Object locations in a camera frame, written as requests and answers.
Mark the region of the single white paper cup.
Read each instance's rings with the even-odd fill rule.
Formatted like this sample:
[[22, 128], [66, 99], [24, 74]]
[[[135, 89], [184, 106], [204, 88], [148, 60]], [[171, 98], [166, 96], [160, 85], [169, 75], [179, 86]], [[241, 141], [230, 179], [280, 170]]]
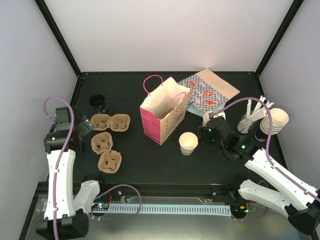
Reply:
[[198, 137], [192, 132], [184, 132], [179, 137], [178, 142], [180, 145], [180, 151], [185, 156], [191, 155], [199, 143]]

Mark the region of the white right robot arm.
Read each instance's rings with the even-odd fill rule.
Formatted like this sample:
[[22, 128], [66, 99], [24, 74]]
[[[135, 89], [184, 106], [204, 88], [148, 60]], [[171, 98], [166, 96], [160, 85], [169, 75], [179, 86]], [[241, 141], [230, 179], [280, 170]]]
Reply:
[[228, 198], [257, 202], [284, 217], [298, 231], [311, 236], [320, 223], [320, 191], [306, 184], [278, 164], [248, 135], [238, 135], [222, 117], [198, 127], [198, 139], [213, 144], [231, 162], [244, 165], [261, 176], [271, 187], [261, 186], [238, 176], [228, 187]]

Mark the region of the cream pink Cakes paper bag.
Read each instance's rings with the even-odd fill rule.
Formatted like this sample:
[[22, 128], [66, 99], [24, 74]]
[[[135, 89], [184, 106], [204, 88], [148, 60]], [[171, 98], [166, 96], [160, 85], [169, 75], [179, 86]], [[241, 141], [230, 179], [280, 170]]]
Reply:
[[[147, 80], [158, 77], [161, 84], [153, 91], [146, 88]], [[176, 127], [184, 120], [191, 89], [179, 85], [172, 77], [166, 80], [153, 74], [143, 81], [147, 97], [140, 105], [144, 134], [162, 145]]]

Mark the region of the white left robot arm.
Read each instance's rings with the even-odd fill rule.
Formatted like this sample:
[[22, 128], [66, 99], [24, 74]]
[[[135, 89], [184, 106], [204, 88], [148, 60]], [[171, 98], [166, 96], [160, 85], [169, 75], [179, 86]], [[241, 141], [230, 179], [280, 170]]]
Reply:
[[55, 120], [43, 140], [49, 167], [48, 196], [44, 219], [36, 224], [36, 233], [53, 240], [83, 238], [89, 231], [89, 213], [95, 199], [103, 199], [106, 185], [87, 180], [73, 195], [73, 167], [82, 137], [93, 130], [89, 119], [68, 107], [55, 110]]

